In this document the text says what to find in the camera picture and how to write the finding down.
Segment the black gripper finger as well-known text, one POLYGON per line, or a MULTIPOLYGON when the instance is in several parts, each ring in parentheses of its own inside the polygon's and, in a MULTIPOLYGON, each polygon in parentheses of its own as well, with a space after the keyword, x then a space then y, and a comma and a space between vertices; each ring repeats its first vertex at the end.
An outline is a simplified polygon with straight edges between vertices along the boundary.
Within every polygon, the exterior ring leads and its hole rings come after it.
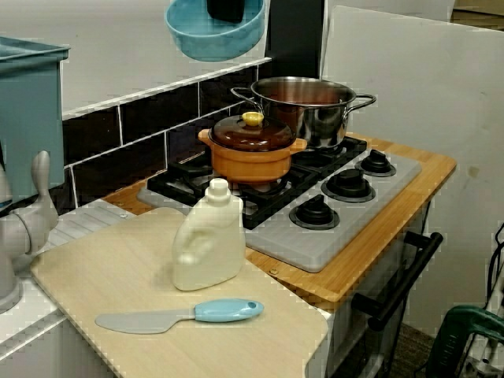
POLYGON ((207 12, 216 20, 238 24, 243 19, 244 0, 207 0, 207 12))

